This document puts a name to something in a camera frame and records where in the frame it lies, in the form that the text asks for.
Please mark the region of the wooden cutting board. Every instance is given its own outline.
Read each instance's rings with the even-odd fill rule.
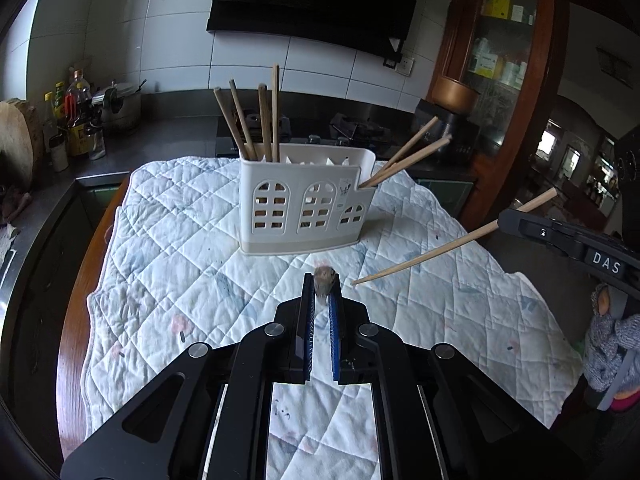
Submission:
[[[28,191],[43,158],[42,123],[36,108],[15,98],[0,102],[0,184]]]

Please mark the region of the white quilted cloth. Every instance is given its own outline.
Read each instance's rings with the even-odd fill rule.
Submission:
[[[82,371],[87,435],[188,345],[238,342],[298,297],[319,264],[340,273],[342,294],[406,343],[446,341],[545,425],[580,374],[543,299],[472,242],[363,285],[351,280],[403,262],[465,231],[430,191],[402,172],[376,191],[360,242],[315,254],[239,251],[239,163],[179,158],[134,171],[97,290]],[[326,307],[316,309],[312,380],[277,384],[268,478],[378,478],[368,386],[332,381]]]

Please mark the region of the wooden chopstick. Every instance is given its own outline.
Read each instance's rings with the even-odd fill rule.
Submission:
[[[553,199],[557,195],[558,195],[558,192],[556,191],[556,188],[553,187],[545,191],[543,194],[535,197],[533,200],[530,200],[526,204],[523,204],[522,206],[520,206],[518,208],[518,211],[522,211],[525,213],[533,211],[535,208],[540,207],[541,205],[543,205],[543,203],[548,202],[549,200]],[[475,231],[471,231],[468,235],[460,237],[457,240],[453,240],[452,242],[449,242],[448,244],[444,244],[441,247],[437,247],[434,250],[429,251],[428,253],[424,253],[421,256],[418,256],[416,258],[413,258],[412,260],[409,260],[408,262],[397,264],[397,265],[394,265],[393,267],[389,267],[388,269],[381,270],[380,272],[377,272],[375,274],[370,274],[369,276],[360,278],[359,280],[354,280],[351,282],[351,285],[358,285],[359,283],[370,282],[371,280],[376,280],[378,278],[382,278],[384,276],[388,276],[395,272],[400,272],[401,270],[405,270],[405,269],[408,269],[409,267],[413,267],[415,265],[421,264],[422,262],[431,260],[436,256],[440,256],[441,254],[448,253],[449,251],[452,251],[455,248],[463,246],[464,244],[467,244],[473,240],[477,240],[478,238],[481,238],[489,233],[492,233],[497,228],[498,228],[498,221],[494,220],[493,222],[483,225],[481,228],[478,228]]]
[[[280,66],[276,63],[271,70],[271,135],[273,136],[273,161],[280,161],[280,133],[278,122],[280,111],[278,110],[278,92],[280,88]]]
[[[432,142],[431,144],[419,150],[418,152],[415,152],[413,155],[410,155],[407,158],[404,158],[400,162],[396,162],[388,170],[384,172],[383,171],[377,172],[369,180],[366,180],[362,184],[360,184],[360,189],[364,187],[372,187],[372,186],[376,186],[377,184],[380,184],[380,182],[382,182],[383,180],[386,180],[390,176],[393,176],[396,173],[398,173],[399,171],[405,170],[410,165],[415,164],[420,160],[423,160],[426,156],[431,155],[431,153],[437,152],[442,146],[446,146],[450,142],[451,142],[450,136],[442,137],[441,139],[436,140],[435,142]]]
[[[229,81],[229,88],[231,88],[231,96],[234,99],[234,104],[236,105],[236,113],[238,114],[238,119],[240,120],[242,132],[244,133],[244,140],[246,141],[246,152],[249,155],[249,160],[258,160],[258,156],[255,154],[254,142],[252,141],[251,134],[249,133],[249,127],[246,125],[244,113],[242,113],[242,105],[240,104],[240,99],[238,98],[238,89],[236,88],[236,82],[233,79]]]
[[[404,156],[406,152],[408,152],[414,146],[416,142],[418,142],[422,138],[422,136],[426,132],[431,130],[431,127],[438,121],[439,121],[439,118],[437,116],[434,116],[433,119],[431,119],[431,121],[429,121],[423,127],[421,127],[420,130],[411,139],[409,139],[404,144],[404,146],[400,148],[398,152],[387,161],[387,163],[384,166],[382,166],[382,169],[378,173],[382,173],[383,171],[386,171],[389,168],[391,168],[398,160],[400,160],[400,158],[402,158],[402,156]]]
[[[236,122],[234,121],[234,117],[222,99],[222,92],[220,91],[219,86],[216,86],[213,89],[213,95],[216,96],[216,100],[218,101],[218,106],[220,106],[220,111],[222,111],[222,115],[225,117],[226,125],[229,127],[229,130],[231,131],[231,136],[234,138],[234,141],[238,146],[238,152],[240,153],[240,158],[244,158],[245,160],[251,160],[249,159],[246,149],[244,148],[244,142],[242,142],[242,137],[240,136],[240,132],[236,127]]]
[[[271,162],[271,128],[269,105],[267,104],[267,85],[258,85],[258,101],[260,103],[260,127],[262,128],[262,144],[264,145],[264,160]]]

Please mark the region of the copper pot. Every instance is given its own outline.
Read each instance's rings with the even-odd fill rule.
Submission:
[[[444,75],[438,76],[431,93],[434,103],[449,112],[464,116],[473,111],[479,96],[471,86]]]

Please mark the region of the cooking pot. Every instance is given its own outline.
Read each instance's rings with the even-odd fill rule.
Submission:
[[[102,107],[102,123],[105,133],[121,133],[140,124],[140,89],[131,83],[116,83],[98,91],[91,100],[94,106]]]
[[[431,98],[434,103],[450,112],[468,116],[476,106],[479,95],[471,86],[439,75],[433,86]]]

